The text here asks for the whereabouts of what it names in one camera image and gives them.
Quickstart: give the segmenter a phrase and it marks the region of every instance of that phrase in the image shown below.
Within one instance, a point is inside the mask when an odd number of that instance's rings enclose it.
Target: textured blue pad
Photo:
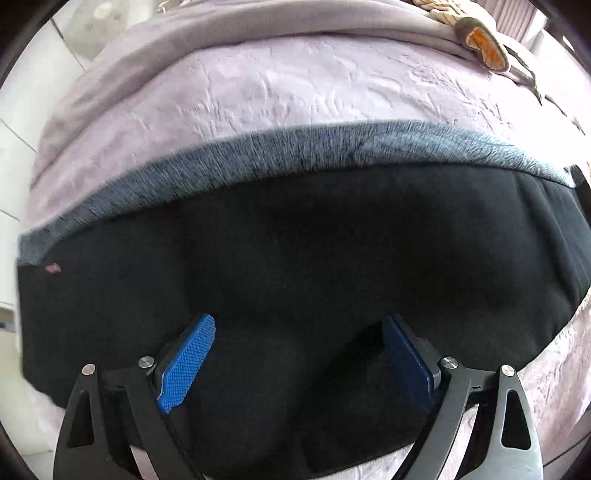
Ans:
[[[384,320],[384,353],[406,398],[424,410],[433,406],[433,376],[392,317]]]
[[[204,315],[162,375],[158,406],[162,413],[183,403],[216,336],[213,317]]]

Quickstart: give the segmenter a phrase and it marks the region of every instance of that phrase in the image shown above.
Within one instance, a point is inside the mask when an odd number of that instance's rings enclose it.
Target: metal screw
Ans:
[[[92,375],[96,370],[94,364],[87,364],[82,367],[82,375]]]
[[[507,377],[512,377],[515,375],[515,368],[510,365],[503,365],[501,367],[501,372],[503,372]]]
[[[140,368],[150,368],[154,364],[154,358],[151,356],[143,356],[138,360]]]
[[[441,359],[441,365],[448,370],[455,370],[457,368],[457,360],[452,356],[444,356]]]

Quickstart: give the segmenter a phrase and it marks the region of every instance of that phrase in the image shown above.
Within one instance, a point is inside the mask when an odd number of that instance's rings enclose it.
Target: black fabric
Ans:
[[[219,479],[314,478],[410,443],[424,421],[384,365],[387,314],[468,367],[520,369],[586,294],[590,233],[574,190],[500,168],[375,167],[200,194],[19,268],[24,374],[65,406],[84,364],[131,365],[210,313],[190,455]]]

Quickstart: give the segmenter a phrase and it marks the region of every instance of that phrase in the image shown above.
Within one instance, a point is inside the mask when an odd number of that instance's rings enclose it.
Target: gray fabric strip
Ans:
[[[178,153],[130,172],[20,239],[19,265],[39,263],[68,235],[102,220],[200,192],[268,177],[392,164],[507,168],[573,187],[561,170],[490,135],[394,121],[260,132]]]

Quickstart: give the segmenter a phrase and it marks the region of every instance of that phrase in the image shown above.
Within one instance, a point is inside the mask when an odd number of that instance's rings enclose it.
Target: fleece blanket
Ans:
[[[315,35],[283,38],[294,34]],[[59,240],[105,218],[104,210],[84,219],[67,213],[163,156],[270,128],[393,119],[492,134],[556,171],[584,167],[589,152],[555,105],[540,105],[526,87],[481,68],[451,27],[416,7],[395,0],[202,2],[109,45],[58,106],[34,167],[21,264],[39,262]],[[545,452],[591,400],[591,362],[581,347],[589,315],[587,295],[519,373]],[[59,411],[34,395],[55,439]],[[445,478],[459,466],[472,418],[467,414]],[[390,478],[407,451],[338,476]]]

